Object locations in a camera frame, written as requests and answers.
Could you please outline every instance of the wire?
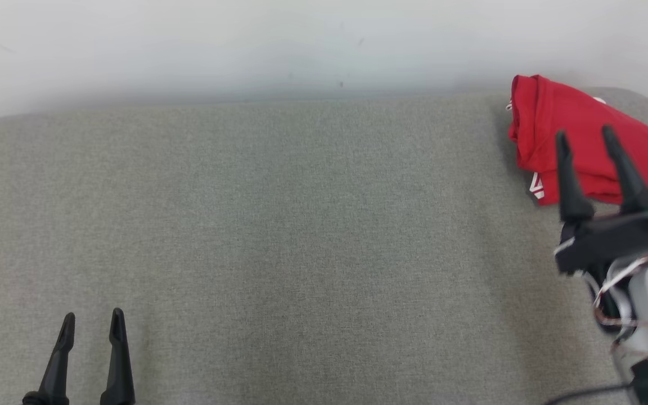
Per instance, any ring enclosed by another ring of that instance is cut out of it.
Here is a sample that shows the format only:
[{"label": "wire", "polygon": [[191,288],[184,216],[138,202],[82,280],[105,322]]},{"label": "wire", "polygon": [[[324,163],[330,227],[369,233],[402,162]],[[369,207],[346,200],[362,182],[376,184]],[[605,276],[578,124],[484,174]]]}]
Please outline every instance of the wire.
[{"label": "wire", "polygon": [[[638,258],[637,260],[634,260],[631,264],[629,264],[625,269],[619,272],[614,278],[611,280],[608,280],[605,282],[601,289],[599,289],[599,292],[596,293],[594,297],[594,318],[601,324],[601,325],[617,325],[617,326],[630,326],[630,327],[647,327],[648,328],[648,321],[639,321],[639,320],[634,320],[630,318],[610,318],[609,316],[604,315],[604,311],[601,310],[599,304],[601,303],[601,298],[604,296],[605,293],[607,293],[612,287],[615,285],[619,284],[623,279],[626,277],[631,277],[633,274],[636,272],[640,271],[641,265],[645,264],[648,262],[648,255],[643,256]],[[622,344],[619,342],[619,338],[622,336],[622,332],[620,332],[620,335],[617,336],[617,339],[612,343],[611,350],[615,351],[617,349],[622,349],[622,351],[625,351],[627,354],[636,354],[637,356],[641,356],[645,359],[648,359],[648,352],[643,352],[640,350],[635,350],[632,348],[629,348],[625,344]]]},{"label": "wire", "polygon": [[570,392],[569,394],[561,395],[554,399],[550,399],[544,405],[557,405],[558,403],[564,403],[579,397],[589,397],[590,395],[599,395],[605,394],[607,392],[617,392],[618,390],[625,390],[632,387],[632,384],[615,384],[615,385],[602,385],[601,387],[596,387],[593,389],[578,390]]},{"label": "wire", "polygon": [[567,401],[581,398],[581,397],[590,397],[591,395],[606,394],[611,392],[617,392],[618,390],[626,389],[648,389],[648,380],[643,381],[633,381],[627,382],[626,384],[613,384],[613,385],[602,385],[601,387],[594,387],[592,389],[579,390],[570,392],[569,394],[561,395],[550,399],[548,402],[545,402],[543,405],[558,405],[559,403],[565,403]]}]

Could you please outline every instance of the white wall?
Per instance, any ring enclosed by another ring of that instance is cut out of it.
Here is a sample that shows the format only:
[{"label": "white wall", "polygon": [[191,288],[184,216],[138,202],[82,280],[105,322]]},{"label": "white wall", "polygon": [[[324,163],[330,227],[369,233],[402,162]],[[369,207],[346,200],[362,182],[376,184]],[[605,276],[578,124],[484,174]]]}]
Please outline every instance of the white wall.
[{"label": "white wall", "polygon": [[648,0],[0,0],[0,116],[508,89],[537,73],[648,95]]}]

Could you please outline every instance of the gray fabric surface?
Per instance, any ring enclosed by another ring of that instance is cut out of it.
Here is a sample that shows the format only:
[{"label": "gray fabric surface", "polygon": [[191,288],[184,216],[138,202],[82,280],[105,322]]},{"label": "gray fabric surface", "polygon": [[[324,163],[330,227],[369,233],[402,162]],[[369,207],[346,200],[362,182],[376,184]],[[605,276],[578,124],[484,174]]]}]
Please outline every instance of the gray fabric surface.
[{"label": "gray fabric surface", "polygon": [[[591,94],[648,123],[645,98]],[[0,403],[38,387],[69,311],[69,397],[98,403],[115,306],[139,403],[533,404],[617,381],[508,100],[0,119]]]}]

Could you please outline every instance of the red t-shirt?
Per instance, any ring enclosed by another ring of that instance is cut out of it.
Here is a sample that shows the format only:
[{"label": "red t-shirt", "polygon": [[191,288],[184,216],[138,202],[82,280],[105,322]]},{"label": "red t-shirt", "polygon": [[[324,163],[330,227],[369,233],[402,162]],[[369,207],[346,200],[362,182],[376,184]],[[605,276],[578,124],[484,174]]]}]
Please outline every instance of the red t-shirt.
[{"label": "red t-shirt", "polygon": [[530,190],[540,205],[559,202],[555,135],[566,131],[574,170],[587,197],[621,203],[617,170],[606,152],[601,128],[614,128],[623,148],[648,185],[648,126],[590,95],[542,76],[514,77],[514,121],[509,138],[517,144],[520,168],[535,172]]}]

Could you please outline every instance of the cable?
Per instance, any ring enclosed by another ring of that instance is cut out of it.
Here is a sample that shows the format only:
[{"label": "cable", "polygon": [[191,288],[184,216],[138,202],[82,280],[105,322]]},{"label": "cable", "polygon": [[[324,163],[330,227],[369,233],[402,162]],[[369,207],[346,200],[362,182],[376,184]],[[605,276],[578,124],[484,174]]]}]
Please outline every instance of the cable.
[{"label": "cable", "polygon": [[626,382],[625,384],[614,384],[614,385],[602,385],[601,387],[594,387],[592,389],[579,390],[570,392],[569,394],[561,395],[554,399],[550,399],[548,402],[545,402],[543,405],[558,405],[559,403],[565,403],[567,401],[580,398],[580,397],[590,397],[591,395],[605,394],[609,392],[617,392],[618,390],[626,389],[646,389],[648,388],[648,380],[643,380],[639,382]]},{"label": "cable", "polygon": [[625,279],[625,277],[629,277],[635,272],[638,272],[638,270],[640,270],[640,266],[642,264],[645,264],[646,262],[648,262],[648,256],[640,257],[637,260],[634,260],[632,263],[630,263],[627,266],[627,268],[620,271],[619,274],[615,275],[614,278],[612,278],[611,280],[607,280],[607,282],[605,282],[601,286],[601,289],[599,289],[599,292],[597,292],[594,297],[594,308],[599,308],[599,302],[601,301],[601,298],[604,295],[604,293],[609,291],[610,288],[619,284],[619,282]]}]

